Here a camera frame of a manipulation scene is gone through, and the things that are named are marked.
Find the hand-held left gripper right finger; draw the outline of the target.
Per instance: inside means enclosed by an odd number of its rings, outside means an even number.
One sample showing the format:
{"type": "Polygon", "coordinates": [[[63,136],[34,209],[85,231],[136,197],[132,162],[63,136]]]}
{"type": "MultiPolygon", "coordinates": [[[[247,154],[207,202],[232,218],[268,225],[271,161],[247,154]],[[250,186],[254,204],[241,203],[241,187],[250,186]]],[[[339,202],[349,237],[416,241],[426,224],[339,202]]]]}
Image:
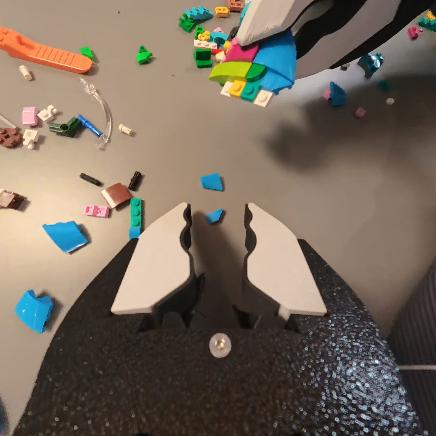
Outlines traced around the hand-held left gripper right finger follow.
{"type": "Polygon", "coordinates": [[[253,327],[286,327],[297,315],[326,316],[328,309],[294,233],[254,203],[245,205],[244,227],[242,295],[253,327]]]}

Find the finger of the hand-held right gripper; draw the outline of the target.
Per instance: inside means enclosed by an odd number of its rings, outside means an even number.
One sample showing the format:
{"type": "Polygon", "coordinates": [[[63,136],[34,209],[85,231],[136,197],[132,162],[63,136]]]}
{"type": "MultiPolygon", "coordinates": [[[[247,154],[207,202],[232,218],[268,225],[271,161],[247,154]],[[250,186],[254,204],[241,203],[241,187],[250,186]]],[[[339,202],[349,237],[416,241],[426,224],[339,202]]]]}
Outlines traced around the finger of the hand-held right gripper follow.
{"type": "Polygon", "coordinates": [[[240,24],[237,39],[249,46],[290,28],[308,8],[308,0],[252,0],[240,24]]]}
{"type": "Polygon", "coordinates": [[[301,16],[294,35],[295,78],[349,63],[381,46],[431,7],[431,1],[322,1],[323,14],[301,16]]]}

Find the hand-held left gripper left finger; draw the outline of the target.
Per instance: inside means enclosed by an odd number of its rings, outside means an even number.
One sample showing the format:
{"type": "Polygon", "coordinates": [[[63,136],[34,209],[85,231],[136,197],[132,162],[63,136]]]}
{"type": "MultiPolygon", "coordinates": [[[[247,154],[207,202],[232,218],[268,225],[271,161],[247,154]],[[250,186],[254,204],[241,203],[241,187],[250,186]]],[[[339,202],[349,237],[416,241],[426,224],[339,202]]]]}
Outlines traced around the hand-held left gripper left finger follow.
{"type": "Polygon", "coordinates": [[[111,307],[113,315],[177,313],[185,324],[201,297],[191,247],[189,203],[180,203],[150,224],[137,239],[111,307]]]}

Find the multicoloured lego assembly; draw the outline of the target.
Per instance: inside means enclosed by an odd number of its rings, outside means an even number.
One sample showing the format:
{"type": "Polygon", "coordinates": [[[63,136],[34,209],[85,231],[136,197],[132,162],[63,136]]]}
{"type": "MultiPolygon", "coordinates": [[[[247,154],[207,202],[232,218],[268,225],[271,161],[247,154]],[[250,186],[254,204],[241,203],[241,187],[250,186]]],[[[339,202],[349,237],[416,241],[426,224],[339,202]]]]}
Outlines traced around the multicoloured lego assembly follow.
{"type": "Polygon", "coordinates": [[[292,88],[296,63],[291,29],[246,47],[234,38],[223,61],[211,70],[209,80],[221,86],[221,95],[265,108],[274,96],[292,88]]]}

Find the blue curved lego piece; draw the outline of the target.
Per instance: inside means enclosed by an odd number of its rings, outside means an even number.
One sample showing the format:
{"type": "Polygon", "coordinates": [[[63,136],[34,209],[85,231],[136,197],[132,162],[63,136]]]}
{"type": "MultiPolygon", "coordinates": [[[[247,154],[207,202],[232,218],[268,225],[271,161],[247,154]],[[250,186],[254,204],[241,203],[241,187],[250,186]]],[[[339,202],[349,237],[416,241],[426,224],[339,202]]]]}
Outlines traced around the blue curved lego piece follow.
{"type": "Polygon", "coordinates": [[[89,243],[88,238],[74,221],[44,224],[42,228],[63,253],[70,254],[89,243]]]}
{"type": "Polygon", "coordinates": [[[200,177],[201,187],[207,190],[223,192],[224,187],[219,173],[211,173],[200,177]]]}
{"type": "Polygon", "coordinates": [[[19,320],[38,334],[45,332],[50,319],[53,302],[49,296],[37,297],[33,290],[26,291],[15,306],[19,320]]]}
{"type": "Polygon", "coordinates": [[[347,100],[346,92],[335,82],[330,82],[329,86],[329,101],[332,107],[344,106],[347,100]]]}

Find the dark blue lego claw piece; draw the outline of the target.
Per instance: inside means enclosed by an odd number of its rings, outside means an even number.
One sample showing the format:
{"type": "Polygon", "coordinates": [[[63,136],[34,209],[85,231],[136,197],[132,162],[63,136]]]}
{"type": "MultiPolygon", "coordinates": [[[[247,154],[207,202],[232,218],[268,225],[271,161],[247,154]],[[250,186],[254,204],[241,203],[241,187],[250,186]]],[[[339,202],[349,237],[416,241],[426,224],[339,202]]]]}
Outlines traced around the dark blue lego claw piece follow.
{"type": "Polygon", "coordinates": [[[358,60],[357,65],[364,70],[364,77],[370,79],[383,63],[384,57],[381,53],[368,53],[358,60]]]}

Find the green lego plate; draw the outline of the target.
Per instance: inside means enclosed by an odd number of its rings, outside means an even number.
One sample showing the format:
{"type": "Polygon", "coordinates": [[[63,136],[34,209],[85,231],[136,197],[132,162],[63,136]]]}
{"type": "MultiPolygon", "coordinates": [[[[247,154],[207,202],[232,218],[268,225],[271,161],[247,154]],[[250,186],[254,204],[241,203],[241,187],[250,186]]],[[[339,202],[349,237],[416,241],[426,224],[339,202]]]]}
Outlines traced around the green lego plate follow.
{"type": "Polygon", "coordinates": [[[143,224],[143,200],[139,198],[130,199],[130,227],[142,228],[143,224]]]}

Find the pile of small lego pieces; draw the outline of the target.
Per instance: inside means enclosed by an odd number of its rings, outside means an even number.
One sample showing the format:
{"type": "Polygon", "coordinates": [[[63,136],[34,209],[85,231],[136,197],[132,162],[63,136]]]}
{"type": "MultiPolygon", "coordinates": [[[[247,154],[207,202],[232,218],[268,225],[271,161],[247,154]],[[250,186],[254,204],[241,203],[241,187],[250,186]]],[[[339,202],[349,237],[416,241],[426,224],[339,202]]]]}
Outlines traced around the pile of small lego pieces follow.
{"type": "Polygon", "coordinates": [[[221,27],[212,31],[204,24],[212,19],[228,18],[232,13],[240,14],[239,23],[245,16],[250,1],[227,1],[226,5],[216,6],[214,10],[198,5],[186,8],[179,17],[179,27],[186,33],[193,33],[193,58],[197,68],[210,68],[213,62],[222,63],[227,53],[237,44],[239,25],[225,33],[221,27]]]}

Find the brown curved lego slope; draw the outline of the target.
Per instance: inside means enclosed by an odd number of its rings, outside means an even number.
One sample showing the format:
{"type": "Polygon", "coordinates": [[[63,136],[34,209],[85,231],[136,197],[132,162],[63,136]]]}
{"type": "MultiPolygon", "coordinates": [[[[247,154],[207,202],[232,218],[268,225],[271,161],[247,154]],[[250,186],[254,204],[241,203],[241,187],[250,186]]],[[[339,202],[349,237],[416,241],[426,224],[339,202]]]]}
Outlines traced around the brown curved lego slope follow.
{"type": "Polygon", "coordinates": [[[103,189],[101,195],[110,209],[117,208],[132,198],[132,194],[122,183],[116,183],[103,189]]]}

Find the transparent curved lego bar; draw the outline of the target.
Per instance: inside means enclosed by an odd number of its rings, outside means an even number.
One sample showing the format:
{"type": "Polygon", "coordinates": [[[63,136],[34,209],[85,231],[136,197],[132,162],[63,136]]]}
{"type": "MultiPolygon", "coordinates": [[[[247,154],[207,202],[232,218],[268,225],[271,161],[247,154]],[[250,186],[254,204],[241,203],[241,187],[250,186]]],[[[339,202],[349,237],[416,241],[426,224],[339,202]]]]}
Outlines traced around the transparent curved lego bar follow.
{"type": "Polygon", "coordinates": [[[89,82],[87,82],[84,78],[79,79],[80,83],[84,87],[84,91],[87,95],[90,95],[95,98],[95,100],[100,104],[102,107],[105,117],[106,117],[106,127],[104,131],[102,131],[103,135],[100,138],[97,138],[96,146],[100,150],[105,150],[107,143],[109,142],[111,135],[112,135],[112,113],[110,111],[110,108],[106,101],[100,96],[95,86],[89,82]]]}

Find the blue lego pin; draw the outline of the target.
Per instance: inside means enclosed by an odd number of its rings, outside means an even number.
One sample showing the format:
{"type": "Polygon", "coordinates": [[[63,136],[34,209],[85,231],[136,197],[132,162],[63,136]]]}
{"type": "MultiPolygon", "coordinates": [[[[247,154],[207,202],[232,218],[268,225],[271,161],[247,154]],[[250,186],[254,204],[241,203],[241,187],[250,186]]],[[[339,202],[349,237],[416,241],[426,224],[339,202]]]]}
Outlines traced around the blue lego pin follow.
{"type": "Polygon", "coordinates": [[[100,131],[97,127],[95,127],[89,120],[87,120],[84,116],[78,114],[77,119],[80,121],[82,126],[89,131],[91,131],[94,135],[96,135],[98,138],[100,138],[103,133],[100,131]]]}

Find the dark green lego connector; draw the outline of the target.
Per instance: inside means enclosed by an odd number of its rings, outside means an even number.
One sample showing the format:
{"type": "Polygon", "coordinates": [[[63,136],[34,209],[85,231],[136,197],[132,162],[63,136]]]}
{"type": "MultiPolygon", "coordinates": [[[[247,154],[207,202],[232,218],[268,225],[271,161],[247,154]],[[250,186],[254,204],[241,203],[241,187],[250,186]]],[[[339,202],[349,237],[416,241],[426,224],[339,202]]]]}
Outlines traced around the dark green lego connector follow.
{"type": "Polygon", "coordinates": [[[72,117],[66,123],[50,122],[48,128],[52,133],[71,138],[83,128],[83,125],[77,117],[72,117]]]}

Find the brown round lego plate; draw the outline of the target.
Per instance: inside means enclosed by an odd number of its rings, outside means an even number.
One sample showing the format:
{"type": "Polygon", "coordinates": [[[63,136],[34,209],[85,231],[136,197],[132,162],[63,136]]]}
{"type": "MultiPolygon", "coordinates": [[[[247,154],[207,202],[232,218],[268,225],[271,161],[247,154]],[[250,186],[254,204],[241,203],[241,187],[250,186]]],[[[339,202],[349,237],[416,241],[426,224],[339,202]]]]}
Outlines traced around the brown round lego plate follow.
{"type": "Polygon", "coordinates": [[[0,145],[5,148],[16,148],[23,141],[23,136],[15,128],[0,128],[0,145]]]}

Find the orange lego brick separator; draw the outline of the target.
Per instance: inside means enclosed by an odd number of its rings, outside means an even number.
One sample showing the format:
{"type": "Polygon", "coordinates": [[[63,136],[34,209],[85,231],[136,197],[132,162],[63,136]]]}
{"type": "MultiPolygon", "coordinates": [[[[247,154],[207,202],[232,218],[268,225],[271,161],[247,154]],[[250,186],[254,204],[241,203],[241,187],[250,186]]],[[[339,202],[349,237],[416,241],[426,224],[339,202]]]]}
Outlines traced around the orange lego brick separator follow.
{"type": "Polygon", "coordinates": [[[88,57],[37,43],[4,27],[0,28],[0,48],[11,57],[66,72],[85,74],[93,67],[88,57]]]}

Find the grey ribbed sweater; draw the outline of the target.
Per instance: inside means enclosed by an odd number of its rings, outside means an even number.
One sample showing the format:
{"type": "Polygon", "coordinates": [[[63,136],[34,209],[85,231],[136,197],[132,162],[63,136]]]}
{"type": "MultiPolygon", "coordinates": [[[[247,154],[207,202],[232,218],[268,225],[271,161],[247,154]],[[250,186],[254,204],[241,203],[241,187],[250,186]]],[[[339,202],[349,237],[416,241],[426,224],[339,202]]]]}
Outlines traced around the grey ribbed sweater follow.
{"type": "Polygon", "coordinates": [[[388,336],[388,344],[422,427],[436,434],[436,262],[417,285],[388,336]]]}

